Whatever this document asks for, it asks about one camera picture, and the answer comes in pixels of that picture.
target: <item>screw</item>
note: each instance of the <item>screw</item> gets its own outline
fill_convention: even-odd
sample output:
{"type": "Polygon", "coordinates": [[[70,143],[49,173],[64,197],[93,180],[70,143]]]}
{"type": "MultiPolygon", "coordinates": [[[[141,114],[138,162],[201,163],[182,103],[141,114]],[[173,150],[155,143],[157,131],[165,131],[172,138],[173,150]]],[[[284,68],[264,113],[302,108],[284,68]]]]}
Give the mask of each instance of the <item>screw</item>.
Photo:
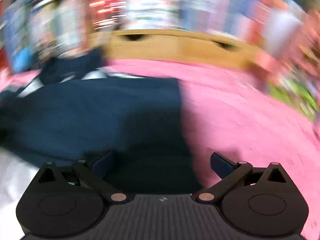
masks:
{"type": "Polygon", "coordinates": [[[114,193],[111,195],[113,201],[124,201],[126,198],[127,196],[123,193],[114,193]]]}
{"type": "Polygon", "coordinates": [[[212,195],[211,193],[201,193],[199,195],[199,199],[201,199],[202,201],[211,201],[214,199],[214,195],[212,195]]]}
{"type": "Polygon", "coordinates": [[[161,197],[161,198],[159,198],[159,200],[160,200],[161,202],[165,202],[165,201],[167,201],[168,199],[167,199],[166,197],[161,197]]]}

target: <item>logo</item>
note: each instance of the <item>logo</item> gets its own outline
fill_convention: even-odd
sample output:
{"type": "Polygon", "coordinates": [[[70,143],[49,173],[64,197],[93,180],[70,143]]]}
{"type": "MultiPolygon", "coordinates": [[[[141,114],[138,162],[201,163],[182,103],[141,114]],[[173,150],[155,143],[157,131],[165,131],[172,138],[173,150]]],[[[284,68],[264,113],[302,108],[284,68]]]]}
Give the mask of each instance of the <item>logo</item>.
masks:
{"type": "Polygon", "coordinates": [[[168,199],[167,199],[166,197],[161,197],[161,198],[159,198],[159,200],[160,200],[161,202],[166,202],[168,199]]]}

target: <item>wooden shelf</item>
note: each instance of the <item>wooden shelf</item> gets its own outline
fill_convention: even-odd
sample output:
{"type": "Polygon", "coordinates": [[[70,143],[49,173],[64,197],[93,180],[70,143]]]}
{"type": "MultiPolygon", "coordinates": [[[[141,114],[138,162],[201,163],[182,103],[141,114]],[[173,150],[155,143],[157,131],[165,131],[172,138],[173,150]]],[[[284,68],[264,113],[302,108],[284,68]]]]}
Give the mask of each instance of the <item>wooden shelf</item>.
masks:
{"type": "Polygon", "coordinates": [[[121,30],[90,34],[110,59],[172,60],[247,71],[260,48],[205,33],[177,30],[121,30]]]}

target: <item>drawer handle cutout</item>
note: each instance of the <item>drawer handle cutout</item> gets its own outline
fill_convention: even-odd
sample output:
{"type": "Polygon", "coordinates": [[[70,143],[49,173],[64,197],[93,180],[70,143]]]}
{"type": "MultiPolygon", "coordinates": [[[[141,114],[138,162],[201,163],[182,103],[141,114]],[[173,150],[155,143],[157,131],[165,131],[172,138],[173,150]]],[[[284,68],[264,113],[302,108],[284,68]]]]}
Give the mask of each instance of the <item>drawer handle cutout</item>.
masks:
{"type": "Polygon", "coordinates": [[[224,42],[218,42],[218,41],[213,41],[215,44],[217,44],[219,47],[225,49],[225,50],[228,50],[228,51],[231,51],[231,50],[236,50],[238,49],[237,46],[234,46],[234,45],[231,45],[231,44],[228,44],[228,43],[224,43],[224,42]]]}
{"type": "Polygon", "coordinates": [[[129,41],[140,41],[148,37],[147,34],[126,34],[123,36],[129,41]]]}

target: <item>pink fabric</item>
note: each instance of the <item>pink fabric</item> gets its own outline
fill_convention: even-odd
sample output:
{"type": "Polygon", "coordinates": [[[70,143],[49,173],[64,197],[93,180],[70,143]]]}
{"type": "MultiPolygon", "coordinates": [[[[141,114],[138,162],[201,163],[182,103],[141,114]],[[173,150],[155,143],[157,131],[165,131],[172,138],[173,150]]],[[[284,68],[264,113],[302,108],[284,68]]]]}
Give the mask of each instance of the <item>pink fabric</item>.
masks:
{"type": "MultiPolygon", "coordinates": [[[[318,239],[320,143],[309,120],[253,89],[255,80],[245,73],[209,65],[135,59],[115,60],[112,68],[137,75],[179,78],[185,136],[202,184],[208,187],[219,181],[210,168],[213,150],[256,167],[280,162],[309,205],[302,234],[307,240],[318,239]]],[[[24,73],[0,79],[0,88],[10,82],[28,82],[35,75],[24,73]]]]}
{"type": "Polygon", "coordinates": [[[0,70],[0,91],[2,91],[9,84],[22,86],[33,79],[38,73],[38,70],[34,70],[10,76],[7,68],[2,69],[0,70]]]}
{"type": "Polygon", "coordinates": [[[270,73],[277,73],[281,68],[280,62],[264,51],[258,53],[255,63],[270,73]]]}

